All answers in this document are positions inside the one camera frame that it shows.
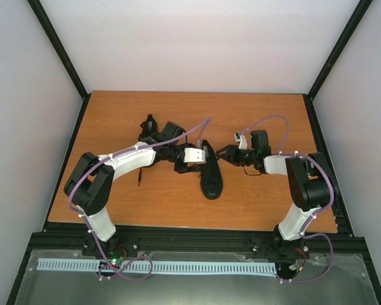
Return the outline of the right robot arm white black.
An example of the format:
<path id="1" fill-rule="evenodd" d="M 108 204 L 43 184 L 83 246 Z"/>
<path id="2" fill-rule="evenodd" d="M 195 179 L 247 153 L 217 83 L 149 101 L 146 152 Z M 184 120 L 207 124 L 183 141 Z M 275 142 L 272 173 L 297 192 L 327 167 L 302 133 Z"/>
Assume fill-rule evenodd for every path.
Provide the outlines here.
<path id="1" fill-rule="evenodd" d="M 242 133 L 236 133 L 235 139 L 235 144 L 217 150 L 216 157 L 234 166 L 253 166 L 262 175 L 288 178 L 291 207 L 265 245 L 274 255 L 285 257 L 300 246 L 300 240 L 317 214 L 334 203 L 338 193 L 334 178 L 320 152 L 273 154 L 265 130 L 250 132 L 250 146 Z"/>

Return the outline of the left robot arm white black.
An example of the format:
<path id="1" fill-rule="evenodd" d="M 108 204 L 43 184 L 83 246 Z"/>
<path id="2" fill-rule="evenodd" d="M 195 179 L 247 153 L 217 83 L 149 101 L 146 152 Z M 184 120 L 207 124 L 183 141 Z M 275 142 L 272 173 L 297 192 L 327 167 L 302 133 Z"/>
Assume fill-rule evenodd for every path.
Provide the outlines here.
<path id="1" fill-rule="evenodd" d="M 119 250 L 119 239 L 113 236 L 116 227 L 106 208 L 116 179 L 159 161 L 172 162 L 178 173 L 193 171 L 191 163 L 199 165 L 207 161 L 200 142 L 178 143 L 179 137 L 186 136 L 181 126 L 168 122 L 159 132 L 155 122 L 144 121 L 141 127 L 138 142 L 121 152 L 99 156 L 84 153 L 63 189 L 79 216 L 87 222 L 88 231 L 98 238 L 97 248 L 104 255 L 114 255 Z"/>

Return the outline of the black sneaker with laces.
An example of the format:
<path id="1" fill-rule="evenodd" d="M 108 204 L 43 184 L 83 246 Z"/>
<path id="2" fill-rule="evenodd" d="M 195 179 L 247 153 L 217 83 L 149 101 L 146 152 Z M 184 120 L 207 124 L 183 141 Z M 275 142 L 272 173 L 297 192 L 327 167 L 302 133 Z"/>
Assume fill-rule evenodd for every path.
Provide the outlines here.
<path id="1" fill-rule="evenodd" d="M 218 165 L 218 158 L 207 140 L 202 141 L 206 153 L 206 163 L 200 166 L 200 186 L 203 195 L 208 200 L 216 200 L 223 191 L 223 178 Z"/>

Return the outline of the black sneaker one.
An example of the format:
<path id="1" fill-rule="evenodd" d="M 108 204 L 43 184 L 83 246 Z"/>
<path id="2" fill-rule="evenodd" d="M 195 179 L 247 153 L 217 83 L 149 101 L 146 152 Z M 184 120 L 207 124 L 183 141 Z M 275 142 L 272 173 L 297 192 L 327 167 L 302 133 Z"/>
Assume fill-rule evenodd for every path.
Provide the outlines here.
<path id="1" fill-rule="evenodd" d="M 155 144 L 156 139 L 152 136 L 158 133 L 157 122 L 152 114 L 147 115 L 147 119 L 140 124 L 142 132 L 138 136 L 140 142 L 145 142 L 147 144 Z"/>

